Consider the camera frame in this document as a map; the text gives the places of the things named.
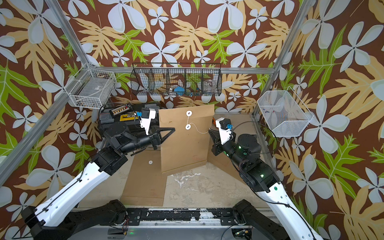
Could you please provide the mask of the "kraft file bag with string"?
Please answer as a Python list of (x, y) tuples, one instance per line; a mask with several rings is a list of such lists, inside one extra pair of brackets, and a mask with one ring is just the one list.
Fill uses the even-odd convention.
[(127, 206), (161, 207), (167, 177), (161, 170), (161, 152), (145, 150), (134, 156), (120, 201)]

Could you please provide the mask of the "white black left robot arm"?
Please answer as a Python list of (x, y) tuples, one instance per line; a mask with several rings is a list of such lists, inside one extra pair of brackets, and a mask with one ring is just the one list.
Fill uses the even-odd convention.
[(22, 211), (29, 234), (35, 240), (67, 240), (96, 225), (127, 224), (129, 215), (119, 200), (85, 211), (74, 212), (73, 208), (127, 162), (127, 153), (138, 154), (148, 146), (156, 149), (174, 132), (175, 128), (154, 126), (148, 131), (131, 133), (123, 122), (111, 124), (103, 131), (107, 145), (92, 157), (78, 176), (44, 203)]

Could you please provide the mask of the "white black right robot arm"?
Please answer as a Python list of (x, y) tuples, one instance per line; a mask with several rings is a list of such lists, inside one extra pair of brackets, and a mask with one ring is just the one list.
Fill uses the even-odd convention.
[(318, 234), (288, 197), (274, 170), (261, 160), (261, 146), (255, 135), (242, 134), (238, 138), (210, 130), (214, 155), (225, 154), (237, 169), (241, 179), (252, 192), (267, 203), (278, 222), (262, 216), (245, 200), (238, 202), (233, 211), (236, 222), (254, 227), (269, 240), (320, 240)]

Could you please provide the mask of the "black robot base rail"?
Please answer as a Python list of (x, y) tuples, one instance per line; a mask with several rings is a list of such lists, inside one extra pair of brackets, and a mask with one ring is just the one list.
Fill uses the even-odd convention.
[(270, 210), (258, 211), (246, 200), (232, 208), (129, 208), (124, 228), (95, 226), (72, 240), (288, 240)]

